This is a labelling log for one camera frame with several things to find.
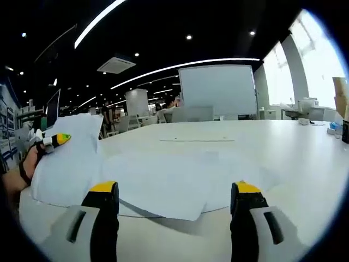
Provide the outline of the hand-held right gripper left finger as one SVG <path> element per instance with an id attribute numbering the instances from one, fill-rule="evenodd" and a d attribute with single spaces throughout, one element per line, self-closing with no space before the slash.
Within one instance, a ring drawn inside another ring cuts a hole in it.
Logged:
<path id="1" fill-rule="evenodd" d="M 55 221 L 43 252 L 51 261 L 117 261 L 118 213 L 118 183 L 95 185 Z"/>

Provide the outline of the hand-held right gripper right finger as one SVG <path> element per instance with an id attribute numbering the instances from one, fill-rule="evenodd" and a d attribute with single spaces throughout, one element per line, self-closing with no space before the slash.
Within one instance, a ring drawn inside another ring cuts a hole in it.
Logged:
<path id="1" fill-rule="evenodd" d="M 297 227 L 246 182 L 231 187 L 232 261 L 298 261 Z"/>

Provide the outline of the person's left hand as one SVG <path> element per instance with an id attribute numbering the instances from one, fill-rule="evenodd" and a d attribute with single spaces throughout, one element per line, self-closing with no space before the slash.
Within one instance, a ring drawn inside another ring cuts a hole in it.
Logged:
<path id="1" fill-rule="evenodd" d="M 45 151 L 45 146 L 43 144 L 32 146 L 27 153 L 27 156 L 23 162 L 23 167 L 28 178 L 32 178 L 41 157 Z"/>

